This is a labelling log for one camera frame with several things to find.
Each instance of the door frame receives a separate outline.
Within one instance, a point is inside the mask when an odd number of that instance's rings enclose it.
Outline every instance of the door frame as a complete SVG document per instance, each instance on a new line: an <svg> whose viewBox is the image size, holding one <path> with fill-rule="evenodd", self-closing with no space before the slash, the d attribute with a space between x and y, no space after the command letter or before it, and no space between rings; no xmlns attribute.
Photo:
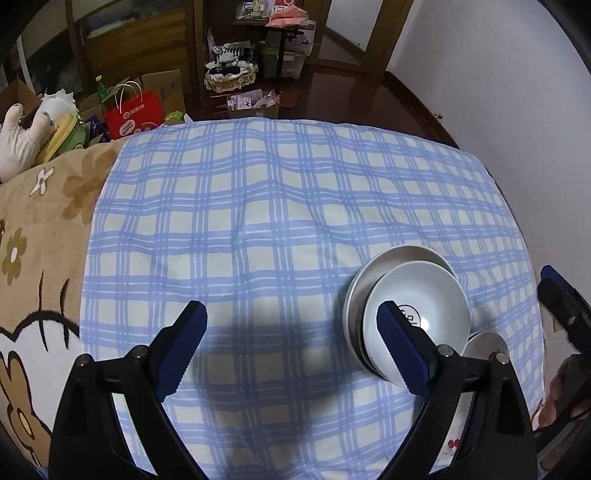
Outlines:
<svg viewBox="0 0 591 480"><path fill-rule="evenodd" d="M316 40L314 41L312 55L307 59L308 63L364 72L381 77L388 67L394 47L400 38L414 0L382 0L382 6L374 30L369 38L367 49L362 53L361 65L319 58L320 46L326 33L326 23L332 1L304 0L304 10L308 11L310 18L316 21Z"/></svg>

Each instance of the brown floral blanket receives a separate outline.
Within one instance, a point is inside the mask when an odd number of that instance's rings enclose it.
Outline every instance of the brown floral blanket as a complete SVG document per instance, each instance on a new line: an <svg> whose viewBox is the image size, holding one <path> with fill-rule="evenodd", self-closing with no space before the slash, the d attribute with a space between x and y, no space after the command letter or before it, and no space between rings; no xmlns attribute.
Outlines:
<svg viewBox="0 0 591 480"><path fill-rule="evenodd" d="M124 142L74 150L0 186L0 424L41 471L81 353L92 215Z"/></svg>

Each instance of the red paper bag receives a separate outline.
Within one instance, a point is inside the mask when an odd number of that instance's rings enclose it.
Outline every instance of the red paper bag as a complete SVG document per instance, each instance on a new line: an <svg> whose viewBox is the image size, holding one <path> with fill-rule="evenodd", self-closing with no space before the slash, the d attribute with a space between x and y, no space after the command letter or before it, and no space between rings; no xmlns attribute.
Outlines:
<svg viewBox="0 0 591 480"><path fill-rule="evenodd" d="M143 92L105 114L105 122L117 140L159 127L164 123L164 109L155 94Z"/></svg>

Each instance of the printed logo on bowl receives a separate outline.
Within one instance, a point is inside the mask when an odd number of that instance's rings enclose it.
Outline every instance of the printed logo on bowl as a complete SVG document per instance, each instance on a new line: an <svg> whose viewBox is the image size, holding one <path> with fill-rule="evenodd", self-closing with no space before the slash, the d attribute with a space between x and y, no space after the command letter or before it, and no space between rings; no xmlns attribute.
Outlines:
<svg viewBox="0 0 591 480"><path fill-rule="evenodd" d="M418 314L418 310L413 307L412 305L400 305L398 307L400 311L404 314L410 324L414 327L421 326L421 316Z"/></svg>
<svg viewBox="0 0 591 480"><path fill-rule="evenodd" d="M122 137L125 137L125 136L129 135L130 133L132 133L134 131L134 128L135 128L135 120L134 119L127 120L123 125L121 125L121 128L119 129L119 134Z"/></svg>

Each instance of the plastic storage box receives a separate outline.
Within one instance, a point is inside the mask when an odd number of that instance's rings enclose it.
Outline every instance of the plastic storage box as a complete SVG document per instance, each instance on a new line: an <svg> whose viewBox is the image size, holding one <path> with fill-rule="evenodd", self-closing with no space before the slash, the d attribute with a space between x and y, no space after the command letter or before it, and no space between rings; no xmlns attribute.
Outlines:
<svg viewBox="0 0 591 480"><path fill-rule="evenodd" d="M312 54L312 49L314 48L315 35L316 22L313 20L307 20L305 27L301 27L297 31L289 32L287 34L285 49L309 56ZM279 48L280 41L281 32L271 30L267 34L268 48Z"/></svg>
<svg viewBox="0 0 591 480"><path fill-rule="evenodd" d="M270 79L277 73L277 60L279 58L279 50L277 48L263 48L262 54L262 75L266 79ZM301 70L304 67L306 55L303 53L295 53L286 51L283 57L283 68L281 69L281 76L286 78L298 79L301 75Z"/></svg>

